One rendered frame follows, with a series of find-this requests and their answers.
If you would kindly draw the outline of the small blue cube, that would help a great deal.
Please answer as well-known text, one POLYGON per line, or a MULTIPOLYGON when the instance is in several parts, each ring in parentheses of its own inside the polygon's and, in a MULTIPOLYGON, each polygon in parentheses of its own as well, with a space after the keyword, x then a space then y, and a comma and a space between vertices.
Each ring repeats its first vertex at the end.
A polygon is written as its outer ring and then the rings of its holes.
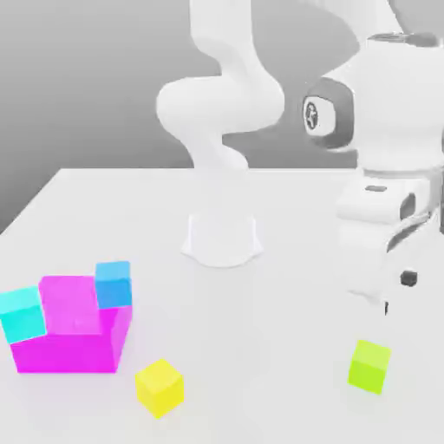
POLYGON ((132 305, 128 261, 101 262, 95 266, 95 293, 101 310, 132 305))

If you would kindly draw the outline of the small lime green cube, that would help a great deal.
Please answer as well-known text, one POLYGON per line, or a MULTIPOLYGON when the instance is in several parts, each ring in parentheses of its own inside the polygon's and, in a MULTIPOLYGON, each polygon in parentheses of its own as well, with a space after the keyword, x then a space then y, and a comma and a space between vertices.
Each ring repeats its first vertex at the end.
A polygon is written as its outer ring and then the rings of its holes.
POLYGON ((358 340, 349 366, 348 384, 380 395, 390 357, 390 348, 358 340))

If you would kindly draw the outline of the small yellow cube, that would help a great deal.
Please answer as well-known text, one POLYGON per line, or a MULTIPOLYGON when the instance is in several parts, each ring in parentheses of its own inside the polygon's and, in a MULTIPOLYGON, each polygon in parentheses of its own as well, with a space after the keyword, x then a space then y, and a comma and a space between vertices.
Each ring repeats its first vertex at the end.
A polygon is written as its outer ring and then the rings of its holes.
POLYGON ((185 399, 183 375, 167 360, 159 359, 135 375, 137 400, 159 419, 185 399))

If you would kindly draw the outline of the large magenta box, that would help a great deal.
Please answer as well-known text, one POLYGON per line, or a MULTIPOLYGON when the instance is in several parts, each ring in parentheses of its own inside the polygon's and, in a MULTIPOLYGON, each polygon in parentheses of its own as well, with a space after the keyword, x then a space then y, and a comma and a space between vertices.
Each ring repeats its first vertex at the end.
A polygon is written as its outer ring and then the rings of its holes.
POLYGON ((114 373, 132 320, 132 305, 101 310, 93 276, 45 276, 47 334, 10 345, 19 373, 114 373))

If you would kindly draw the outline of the small cyan cube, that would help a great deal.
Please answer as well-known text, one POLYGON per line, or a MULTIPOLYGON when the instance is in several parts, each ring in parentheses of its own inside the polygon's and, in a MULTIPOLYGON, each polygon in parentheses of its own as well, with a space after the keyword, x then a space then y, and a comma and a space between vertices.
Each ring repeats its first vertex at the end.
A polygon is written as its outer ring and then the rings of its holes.
POLYGON ((0 293, 0 324, 8 344, 47 333, 37 286, 0 293))

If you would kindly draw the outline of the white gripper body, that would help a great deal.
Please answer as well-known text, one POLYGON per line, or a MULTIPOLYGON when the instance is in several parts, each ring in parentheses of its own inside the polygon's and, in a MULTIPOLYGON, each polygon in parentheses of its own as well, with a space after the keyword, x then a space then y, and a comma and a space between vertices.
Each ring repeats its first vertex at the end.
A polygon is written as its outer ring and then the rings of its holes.
POLYGON ((382 297, 396 276, 414 270, 440 236, 440 214, 429 212, 395 225, 342 220, 339 246, 346 291, 382 297))

